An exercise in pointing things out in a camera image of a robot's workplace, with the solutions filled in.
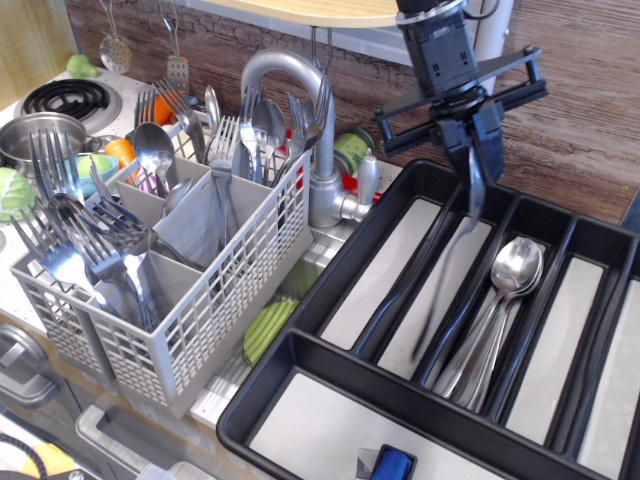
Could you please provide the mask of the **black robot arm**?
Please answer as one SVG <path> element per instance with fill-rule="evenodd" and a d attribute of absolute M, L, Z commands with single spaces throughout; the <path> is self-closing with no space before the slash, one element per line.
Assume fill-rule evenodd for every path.
<path fill-rule="evenodd" d="M 394 156 L 424 143 L 439 145 L 465 184 L 468 156 L 493 184 L 504 173 L 502 122 L 506 112 L 547 95 L 538 58 L 523 50 L 479 61 L 463 1 L 400 1 L 403 34 L 416 86 L 374 111 L 383 148 Z"/>

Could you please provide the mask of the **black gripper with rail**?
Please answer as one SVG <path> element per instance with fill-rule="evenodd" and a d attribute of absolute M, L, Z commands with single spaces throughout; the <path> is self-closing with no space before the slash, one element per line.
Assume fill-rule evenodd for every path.
<path fill-rule="evenodd" d="M 461 121 L 489 93 L 481 83 L 495 77 L 505 113 L 547 95 L 537 59 L 541 49 L 478 61 L 463 4 L 400 4 L 396 24 L 413 65 L 413 90 L 374 111 L 383 148 L 394 156 L 421 144 L 440 144 L 458 175 L 469 174 L 470 141 Z M 485 102 L 472 116 L 474 142 L 484 179 L 504 173 L 500 102 Z"/>

